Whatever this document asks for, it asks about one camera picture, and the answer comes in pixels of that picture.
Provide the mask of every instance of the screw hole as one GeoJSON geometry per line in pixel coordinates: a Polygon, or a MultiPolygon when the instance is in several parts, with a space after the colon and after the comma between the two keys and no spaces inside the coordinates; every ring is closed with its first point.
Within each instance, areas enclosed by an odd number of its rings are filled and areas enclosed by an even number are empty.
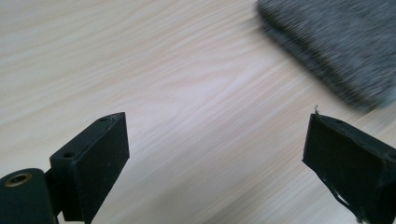
{"type": "Polygon", "coordinates": [[[26,183],[30,178],[32,178],[31,174],[14,175],[6,181],[6,187],[9,188],[17,187],[19,185],[26,183]]]}
{"type": "Polygon", "coordinates": [[[66,153],[64,153],[64,157],[65,158],[72,158],[72,157],[74,157],[75,156],[75,153],[74,152],[66,152],[66,153]]]}

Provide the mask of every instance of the gray fabric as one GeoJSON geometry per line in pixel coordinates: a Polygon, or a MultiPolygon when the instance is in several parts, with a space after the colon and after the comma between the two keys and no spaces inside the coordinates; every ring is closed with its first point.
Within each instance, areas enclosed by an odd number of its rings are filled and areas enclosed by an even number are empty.
{"type": "Polygon", "coordinates": [[[347,103],[375,107],[396,83],[396,1],[259,0],[265,32],[347,103]]]}

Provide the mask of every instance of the wood grain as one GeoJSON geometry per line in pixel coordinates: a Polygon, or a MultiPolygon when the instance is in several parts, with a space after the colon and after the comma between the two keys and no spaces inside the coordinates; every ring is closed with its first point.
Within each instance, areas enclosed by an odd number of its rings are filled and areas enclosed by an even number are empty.
{"type": "Polygon", "coordinates": [[[255,4],[0,2],[0,175],[125,111],[132,157],[93,223],[356,223],[301,162],[309,114],[396,146],[396,105],[345,106],[255,4]]]}

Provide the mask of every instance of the wooden table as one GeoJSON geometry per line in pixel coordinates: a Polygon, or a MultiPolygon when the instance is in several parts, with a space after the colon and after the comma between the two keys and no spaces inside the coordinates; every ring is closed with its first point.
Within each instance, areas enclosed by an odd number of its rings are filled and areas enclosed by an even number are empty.
{"type": "Polygon", "coordinates": [[[0,2],[0,176],[125,111],[132,157],[93,223],[356,223],[301,162],[309,115],[396,146],[396,105],[344,105],[255,4],[0,2]]]}

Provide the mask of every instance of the gray textured cloth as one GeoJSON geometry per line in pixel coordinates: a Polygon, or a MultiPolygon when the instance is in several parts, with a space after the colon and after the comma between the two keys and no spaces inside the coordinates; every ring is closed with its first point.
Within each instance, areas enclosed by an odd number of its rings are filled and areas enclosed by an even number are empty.
{"type": "Polygon", "coordinates": [[[396,1],[259,0],[265,32],[350,105],[396,83],[396,1]]]}

